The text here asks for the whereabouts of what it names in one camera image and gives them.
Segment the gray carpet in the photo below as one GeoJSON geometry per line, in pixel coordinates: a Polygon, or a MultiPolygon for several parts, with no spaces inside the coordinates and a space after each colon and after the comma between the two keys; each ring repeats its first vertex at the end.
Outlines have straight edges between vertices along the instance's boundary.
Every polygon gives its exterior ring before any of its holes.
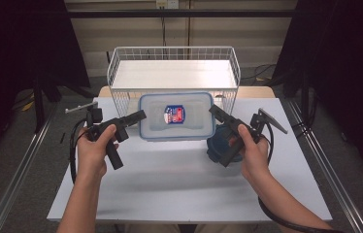
{"type": "MultiPolygon", "coordinates": [[[[255,69],[244,70],[242,76],[251,77],[253,74],[257,74],[255,69]]],[[[90,81],[92,82],[92,88],[89,90],[94,93],[97,93],[100,87],[106,84],[104,78],[91,78],[90,81]]],[[[252,79],[246,82],[243,82],[243,84],[259,85],[264,83],[264,81],[255,82],[252,79]]],[[[56,106],[56,113],[50,124],[49,131],[2,226],[2,232],[54,232],[57,227],[57,223],[46,220],[46,217],[68,166],[68,143],[71,128],[76,121],[83,117],[81,113],[66,116],[64,110],[91,101],[66,88],[60,87],[60,90],[63,94],[62,101],[56,106]]],[[[296,121],[287,107],[288,100],[282,98],[281,86],[275,87],[274,91],[278,97],[281,97],[290,123],[295,124],[296,121]]],[[[46,97],[44,99],[45,109],[48,113],[54,104],[49,103],[46,97]]],[[[295,100],[300,101],[299,95],[296,96],[295,100]]],[[[0,140],[0,199],[28,148],[34,129],[34,109],[27,112],[14,112],[11,124],[0,140]]],[[[363,216],[363,161],[354,145],[343,140],[341,129],[320,103],[317,106],[313,133],[321,143],[337,175],[363,216]]],[[[335,228],[345,232],[353,232],[344,210],[303,136],[299,138],[299,144],[334,218],[330,223],[335,228]]],[[[111,225],[104,224],[98,225],[97,230],[98,232],[115,232],[111,225]]],[[[279,230],[273,223],[265,223],[255,224],[253,232],[279,232],[279,230]]]]}

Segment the container lid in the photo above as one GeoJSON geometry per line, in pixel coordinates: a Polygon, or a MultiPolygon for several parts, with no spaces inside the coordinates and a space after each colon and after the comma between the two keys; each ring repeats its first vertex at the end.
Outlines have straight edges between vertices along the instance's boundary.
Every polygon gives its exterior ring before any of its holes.
{"type": "Polygon", "coordinates": [[[147,141],[189,141],[210,138],[215,133],[214,103],[208,92],[145,94],[139,110],[147,118],[139,122],[140,137],[147,141]]]}

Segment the hand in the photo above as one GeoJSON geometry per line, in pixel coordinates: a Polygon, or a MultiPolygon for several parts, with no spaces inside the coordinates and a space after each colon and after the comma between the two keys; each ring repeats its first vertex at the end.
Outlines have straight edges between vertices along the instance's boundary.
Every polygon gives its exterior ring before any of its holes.
{"type": "MultiPolygon", "coordinates": [[[[82,135],[86,130],[86,128],[83,128],[79,135],[82,135]]],[[[116,140],[115,133],[116,126],[112,124],[105,129],[96,142],[89,141],[85,133],[79,138],[78,177],[102,179],[107,172],[106,162],[104,160],[106,156],[106,145],[110,140],[116,140]]]]}
{"type": "Polygon", "coordinates": [[[245,143],[245,147],[240,150],[243,157],[242,175],[250,184],[255,184],[260,175],[270,174],[267,163],[268,142],[261,138],[258,144],[255,144],[248,129],[240,124],[238,127],[239,134],[245,143]]]}

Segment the wire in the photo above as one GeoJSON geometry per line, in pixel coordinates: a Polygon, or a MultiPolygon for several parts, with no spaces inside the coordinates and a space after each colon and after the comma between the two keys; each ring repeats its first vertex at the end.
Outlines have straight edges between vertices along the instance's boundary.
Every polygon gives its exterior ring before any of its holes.
{"type": "Polygon", "coordinates": [[[303,120],[302,122],[291,126],[292,128],[304,126],[304,128],[302,129],[302,132],[300,134],[298,134],[296,136],[296,138],[299,138],[300,136],[302,136],[302,135],[308,133],[310,130],[312,130],[312,126],[313,126],[314,120],[315,120],[315,113],[317,110],[317,104],[318,104],[318,96],[317,96],[316,92],[314,91],[312,108],[310,109],[308,119],[306,121],[303,120]]]}
{"type": "Polygon", "coordinates": [[[76,131],[77,131],[78,127],[84,122],[85,122],[85,118],[79,120],[79,122],[77,122],[75,124],[75,126],[73,127],[72,133],[70,134],[69,161],[70,161],[70,173],[72,175],[73,183],[75,183],[75,181],[76,181],[76,144],[77,144],[77,142],[75,143],[75,135],[76,135],[76,131]]]}
{"type": "MultiPolygon", "coordinates": [[[[269,129],[269,133],[270,133],[270,142],[268,141],[270,144],[270,151],[269,151],[269,155],[267,157],[267,163],[270,164],[270,160],[272,159],[272,154],[273,154],[273,148],[275,145],[275,140],[274,140],[274,136],[273,136],[272,126],[268,122],[266,123],[266,126],[269,129]]],[[[259,202],[261,210],[264,212],[264,214],[266,214],[266,216],[268,216],[271,220],[275,221],[276,223],[278,223],[284,227],[287,227],[289,229],[293,229],[293,230],[300,231],[300,232],[306,232],[306,233],[341,233],[342,232],[342,231],[338,231],[338,230],[318,229],[318,228],[302,226],[302,225],[291,223],[291,222],[286,221],[286,220],[276,216],[275,214],[273,214],[264,205],[264,203],[260,199],[260,197],[258,197],[258,202],[259,202]]]]}
{"type": "Polygon", "coordinates": [[[86,134],[88,132],[88,129],[87,130],[85,130],[79,137],[78,137],[78,139],[76,139],[76,143],[75,143],[75,147],[78,145],[78,141],[79,141],[79,139],[84,135],[84,134],[86,134]]]}
{"type": "Polygon", "coordinates": [[[259,75],[263,74],[264,72],[266,72],[267,70],[269,70],[270,68],[276,66],[276,64],[265,64],[265,65],[259,65],[257,66],[255,69],[254,69],[254,72],[253,72],[253,75],[250,76],[250,77],[243,77],[241,78],[241,81],[244,81],[244,80],[251,80],[251,79],[254,79],[254,81],[251,83],[251,85],[254,85],[256,83],[256,79],[259,75]],[[257,73],[257,69],[259,69],[260,67],[263,67],[263,66],[267,66],[265,69],[263,69],[261,72],[257,73]]]}
{"type": "MultiPolygon", "coordinates": [[[[164,20],[164,17],[161,18],[161,31],[162,31],[162,41],[163,41],[163,47],[167,47],[167,42],[166,42],[166,22],[164,20]]],[[[163,48],[163,56],[166,55],[166,60],[168,60],[168,56],[167,56],[167,51],[166,49],[163,48]]]]}
{"type": "Polygon", "coordinates": [[[109,52],[108,51],[106,51],[106,55],[107,55],[107,63],[110,64],[111,60],[110,60],[110,55],[109,55],[109,52]]]}

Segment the black curtain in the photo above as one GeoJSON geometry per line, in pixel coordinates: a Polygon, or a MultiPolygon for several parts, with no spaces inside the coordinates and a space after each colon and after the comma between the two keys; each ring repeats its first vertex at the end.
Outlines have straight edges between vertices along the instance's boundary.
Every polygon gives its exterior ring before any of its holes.
{"type": "Polygon", "coordinates": [[[311,83],[363,158],[363,1],[348,1],[332,21],[311,83]]]}
{"type": "Polygon", "coordinates": [[[36,78],[51,101],[59,100],[60,82],[89,86],[66,13],[63,0],[0,0],[0,135],[16,95],[32,88],[36,78]]]}

